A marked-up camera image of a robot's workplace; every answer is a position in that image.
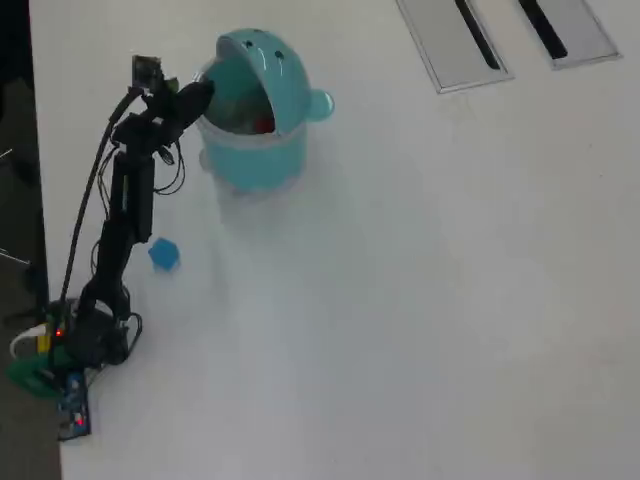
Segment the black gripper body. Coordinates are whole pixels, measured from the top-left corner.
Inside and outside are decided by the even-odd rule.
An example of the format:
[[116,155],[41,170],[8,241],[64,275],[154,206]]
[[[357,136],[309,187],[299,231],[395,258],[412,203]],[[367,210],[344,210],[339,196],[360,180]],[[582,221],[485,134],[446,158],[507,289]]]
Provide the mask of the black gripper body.
[[158,138],[157,142],[174,143],[185,130],[179,111],[177,91],[171,87],[163,87],[144,94],[143,102],[146,110],[142,116],[152,124],[154,135]]

